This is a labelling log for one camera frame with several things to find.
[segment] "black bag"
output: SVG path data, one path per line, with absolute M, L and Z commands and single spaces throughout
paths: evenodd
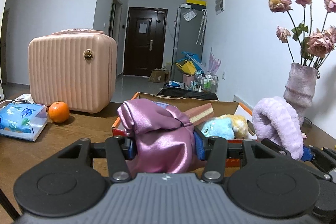
M 198 92 L 198 91 L 192 91 L 192 90 L 183 90 L 179 88 L 172 88 L 170 86 L 164 86 L 162 90 L 158 93 L 158 95 L 218 101 L 217 95 L 212 92 L 206 93 L 206 92 Z

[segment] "door frame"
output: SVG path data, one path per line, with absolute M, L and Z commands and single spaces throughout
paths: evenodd
M 127 27 L 126 27 L 126 35 L 125 35 L 125 46 L 124 46 L 124 63 L 123 63 L 123 71 L 125 70 L 125 55 L 127 49 L 127 41 L 128 41 L 128 32 L 129 32 L 129 21 L 130 21 L 130 14 L 132 10 L 150 10 L 150 11 L 158 11 L 158 12 L 165 12 L 165 19 L 163 22 L 163 51 L 162 51 L 162 62 L 163 62 L 163 55 L 164 55 L 164 48 L 166 44 L 166 29 L 167 29 L 167 19 L 168 19 L 168 9 L 163 8 L 148 8 L 148 7 L 128 7 L 127 13 Z
M 2 25 L 1 25 L 1 30 L 0 32 L 4 31 L 5 34 L 4 34 L 4 37 L 5 37 L 5 42 L 1 41 L 1 38 L 0 38 L 0 44 L 1 43 L 5 43 L 4 46 L 0 45 L 0 57 L 3 55 L 2 51 L 5 50 L 5 55 L 4 55 L 4 59 L 3 58 L 0 58 L 0 68 L 1 68 L 1 83 L 3 85 L 7 84 L 7 60 L 6 60 L 6 44 L 7 44 L 7 32 L 8 32 L 8 20 L 9 19 L 9 9 L 7 10 L 4 10 L 3 12 L 3 17 L 2 17 Z M 6 20 L 6 29 L 4 30 L 4 20 Z
M 109 20 L 107 35 L 113 38 L 113 33 L 115 33 L 115 41 L 117 42 L 117 45 L 119 43 L 122 9 L 123 9 L 123 4 L 122 4 L 121 1 L 112 0 L 111 9 L 110 9 L 110 20 Z

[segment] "yellow bag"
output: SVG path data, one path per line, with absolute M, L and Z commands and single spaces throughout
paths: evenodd
M 192 61 L 185 61 L 185 63 L 183 65 L 179 64 L 179 63 L 175 63 L 175 65 L 181 69 L 184 73 L 187 73 L 189 75 L 193 75 L 196 71 L 196 68 L 194 66 L 194 64 L 192 63 Z

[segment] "ceramic vase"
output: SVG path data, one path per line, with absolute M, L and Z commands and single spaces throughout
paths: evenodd
M 303 124 L 306 109 L 312 105 L 317 74 L 317 69 L 313 67 L 291 64 L 283 98 L 296 110 L 300 126 Z

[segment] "door handle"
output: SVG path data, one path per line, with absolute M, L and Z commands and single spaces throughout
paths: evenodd
M 153 40 L 151 40 L 151 42 L 148 43 L 147 45 L 149 45 L 149 50 L 151 51 L 151 50 L 152 50 L 152 47 L 153 47 Z

